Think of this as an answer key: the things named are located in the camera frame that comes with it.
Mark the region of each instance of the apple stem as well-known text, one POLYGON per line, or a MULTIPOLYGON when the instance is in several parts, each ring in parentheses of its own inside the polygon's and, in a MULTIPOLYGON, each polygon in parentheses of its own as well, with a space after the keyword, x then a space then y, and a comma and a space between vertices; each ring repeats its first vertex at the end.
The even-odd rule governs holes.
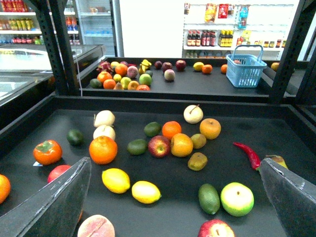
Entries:
POLYGON ((191 111, 189 112, 189 114, 191 114, 192 113, 192 111, 196 108, 196 107, 198 107, 199 105, 196 105, 193 109, 191 109, 191 111))

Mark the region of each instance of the refrigerator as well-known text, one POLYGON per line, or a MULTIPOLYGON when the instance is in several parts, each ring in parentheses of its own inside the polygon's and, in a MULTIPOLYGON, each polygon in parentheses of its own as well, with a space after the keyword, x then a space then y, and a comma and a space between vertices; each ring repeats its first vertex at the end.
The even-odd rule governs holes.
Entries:
POLYGON ((105 56, 120 55, 119 6, 110 0, 76 0, 76 12, 81 31, 81 43, 88 45, 102 44, 106 48, 105 56))

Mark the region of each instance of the white pear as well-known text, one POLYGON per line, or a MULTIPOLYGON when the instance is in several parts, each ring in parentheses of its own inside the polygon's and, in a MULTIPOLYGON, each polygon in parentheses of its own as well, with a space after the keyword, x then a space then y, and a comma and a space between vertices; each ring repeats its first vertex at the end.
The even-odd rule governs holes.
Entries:
POLYGON ((115 131, 111 126, 101 125, 94 130, 93 139, 100 136, 107 136, 115 140, 115 131))
POLYGON ((189 105, 183 112, 183 117, 186 122, 195 124, 202 120, 203 111, 199 105, 189 105))
POLYGON ((111 126, 115 121, 114 114, 109 110, 100 111, 97 116, 94 118, 93 125, 95 127, 99 127, 101 125, 109 125, 111 126))

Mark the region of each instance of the metal rack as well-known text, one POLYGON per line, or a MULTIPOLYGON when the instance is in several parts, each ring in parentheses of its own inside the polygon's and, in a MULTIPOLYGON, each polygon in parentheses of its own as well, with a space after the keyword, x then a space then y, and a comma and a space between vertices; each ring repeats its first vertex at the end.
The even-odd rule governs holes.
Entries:
MULTIPOLYGON (((63 14, 67 0, 49 0, 53 21, 60 25, 56 29, 58 41, 55 40, 52 22, 49 16, 48 6, 45 1, 25 0, 37 13, 40 29, 44 35, 44 43, 56 78, 57 92, 60 95, 76 95, 78 93, 75 67, 71 58, 69 40, 66 39, 67 28, 63 14)), ((303 45, 302 36, 308 32, 316 11, 316 1, 300 0, 294 16, 287 44, 284 48, 279 69, 274 76, 273 85, 269 94, 269 102, 279 104, 293 73, 298 55, 303 45)), ((303 81, 295 98, 295 103, 316 103, 316 53, 309 62, 303 81)))

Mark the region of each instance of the green fruit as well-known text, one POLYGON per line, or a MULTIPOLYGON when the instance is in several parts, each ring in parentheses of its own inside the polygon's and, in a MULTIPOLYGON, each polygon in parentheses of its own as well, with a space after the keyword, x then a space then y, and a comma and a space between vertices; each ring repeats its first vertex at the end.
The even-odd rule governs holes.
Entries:
POLYGON ((221 202, 216 189, 210 184, 203 184, 198 190, 198 200, 201 208, 207 214, 214 215, 220 208, 221 202))
POLYGON ((153 71, 146 70, 145 73, 148 74, 148 75, 150 75, 151 78, 153 78, 153 74, 154 74, 153 71))
POLYGON ((152 77, 146 73, 140 75, 139 77, 139 84, 140 85, 147 85, 150 86, 152 83, 152 77))
POLYGON ((207 164, 207 157, 201 152, 195 152, 188 161, 188 168, 194 171, 203 169, 207 164))
POLYGON ((67 140, 73 146, 80 146, 84 143, 83 134, 78 129, 70 129, 67 134, 67 140))
POLYGON ((144 139, 136 139, 127 145, 127 151, 134 156, 145 153, 147 150, 147 142, 144 139))
POLYGON ((91 79, 90 86, 94 89, 98 89, 102 87, 102 83, 98 79, 91 79))
POLYGON ((161 125, 157 122, 150 122, 144 127, 144 133, 148 137, 155 137, 161 131, 161 125))

